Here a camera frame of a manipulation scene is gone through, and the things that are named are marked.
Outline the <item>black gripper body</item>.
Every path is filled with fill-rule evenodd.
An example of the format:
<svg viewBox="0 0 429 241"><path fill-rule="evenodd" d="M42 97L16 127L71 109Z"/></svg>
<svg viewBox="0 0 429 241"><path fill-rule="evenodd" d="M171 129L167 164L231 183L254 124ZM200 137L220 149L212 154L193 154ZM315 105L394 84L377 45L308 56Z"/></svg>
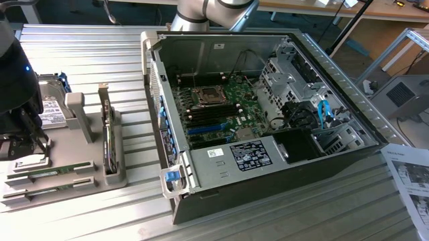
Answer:
<svg viewBox="0 0 429 241"><path fill-rule="evenodd" d="M24 130L20 109L41 124L42 113L40 86L20 42L13 40L1 56L1 134Z"/></svg>

